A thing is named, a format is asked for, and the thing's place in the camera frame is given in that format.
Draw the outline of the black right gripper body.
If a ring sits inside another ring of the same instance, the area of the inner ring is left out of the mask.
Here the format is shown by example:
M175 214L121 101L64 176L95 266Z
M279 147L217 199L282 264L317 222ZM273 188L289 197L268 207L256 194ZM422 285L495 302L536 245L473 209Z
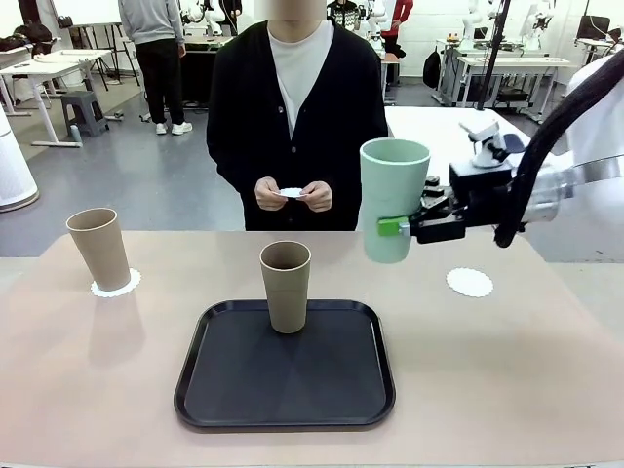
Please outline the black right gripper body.
M472 163L449 164L454 229L498 225L508 209L508 192L513 180L509 163L478 168Z

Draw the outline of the person's left hand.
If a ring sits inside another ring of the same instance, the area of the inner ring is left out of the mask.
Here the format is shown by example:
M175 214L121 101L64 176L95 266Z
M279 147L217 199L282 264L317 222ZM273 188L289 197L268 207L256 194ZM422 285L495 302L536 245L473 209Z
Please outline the person's left hand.
M313 181L301 190L298 200L314 213L327 212L332 208L332 190L324 181Z

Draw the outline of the person's right hand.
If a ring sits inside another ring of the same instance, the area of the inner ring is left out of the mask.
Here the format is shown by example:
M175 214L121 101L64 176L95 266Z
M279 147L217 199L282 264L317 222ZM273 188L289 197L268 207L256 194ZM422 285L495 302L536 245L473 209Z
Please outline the person's right hand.
M258 206L265 211L276 212L287 203L288 198L280 193L280 188L273 177L259 179L254 188L254 195Z

